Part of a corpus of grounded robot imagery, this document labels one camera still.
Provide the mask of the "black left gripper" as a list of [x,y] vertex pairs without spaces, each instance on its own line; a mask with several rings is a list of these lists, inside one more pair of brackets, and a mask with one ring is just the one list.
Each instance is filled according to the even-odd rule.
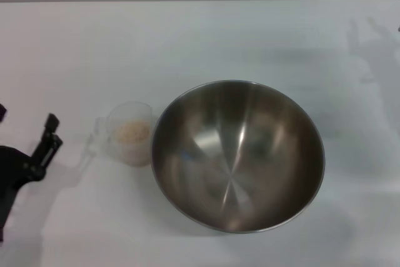
[[[0,123],[3,122],[6,113],[7,109],[0,104]],[[1,242],[4,241],[7,218],[16,195],[23,185],[17,183],[26,176],[24,166],[30,165],[34,177],[45,177],[48,166],[63,144],[56,134],[58,126],[58,118],[53,113],[49,113],[41,140],[31,157],[18,149],[1,146]]]

